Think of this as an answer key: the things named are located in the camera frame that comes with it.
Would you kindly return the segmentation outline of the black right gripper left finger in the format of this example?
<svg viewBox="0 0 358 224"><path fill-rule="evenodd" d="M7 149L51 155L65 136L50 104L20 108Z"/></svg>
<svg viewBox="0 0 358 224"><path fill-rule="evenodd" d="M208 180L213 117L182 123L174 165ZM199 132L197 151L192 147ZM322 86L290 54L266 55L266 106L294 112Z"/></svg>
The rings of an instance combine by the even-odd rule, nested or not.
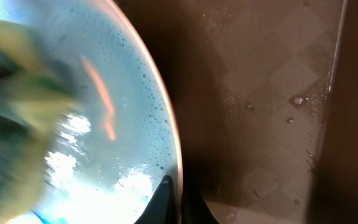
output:
<svg viewBox="0 0 358 224"><path fill-rule="evenodd" d="M163 177L135 224L174 224L175 199L173 180L169 175Z"/></svg>

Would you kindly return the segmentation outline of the green scrubbing sponge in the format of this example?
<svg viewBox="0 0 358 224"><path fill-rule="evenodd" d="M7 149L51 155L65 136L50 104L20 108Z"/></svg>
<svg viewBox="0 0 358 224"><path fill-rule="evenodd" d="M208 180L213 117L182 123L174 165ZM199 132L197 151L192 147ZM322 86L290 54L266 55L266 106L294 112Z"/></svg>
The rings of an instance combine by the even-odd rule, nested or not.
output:
<svg viewBox="0 0 358 224"><path fill-rule="evenodd" d="M0 21L0 223L39 202L57 122L77 106L71 87L44 60L34 33Z"/></svg>

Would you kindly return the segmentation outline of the white plate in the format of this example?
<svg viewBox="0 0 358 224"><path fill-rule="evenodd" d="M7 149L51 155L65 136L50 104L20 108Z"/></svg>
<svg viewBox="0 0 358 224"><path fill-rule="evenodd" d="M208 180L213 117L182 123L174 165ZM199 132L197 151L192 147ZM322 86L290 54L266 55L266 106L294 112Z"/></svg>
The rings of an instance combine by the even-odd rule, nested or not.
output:
<svg viewBox="0 0 358 224"><path fill-rule="evenodd" d="M57 122L44 194L6 223L135 223L163 177L183 191L177 125L157 67L113 1L0 0L0 21L30 29L78 106Z"/></svg>

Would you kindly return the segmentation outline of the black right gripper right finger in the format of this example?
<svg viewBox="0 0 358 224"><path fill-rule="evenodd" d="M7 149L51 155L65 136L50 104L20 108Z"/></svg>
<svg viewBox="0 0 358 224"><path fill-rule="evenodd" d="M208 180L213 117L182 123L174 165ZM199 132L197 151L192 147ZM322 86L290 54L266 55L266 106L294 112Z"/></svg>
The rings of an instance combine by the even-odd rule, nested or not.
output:
<svg viewBox="0 0 358 224"><path fill-rule="evenodd" d="M181 224L218 224L201 194L188 183L183 187Z"/></svg>

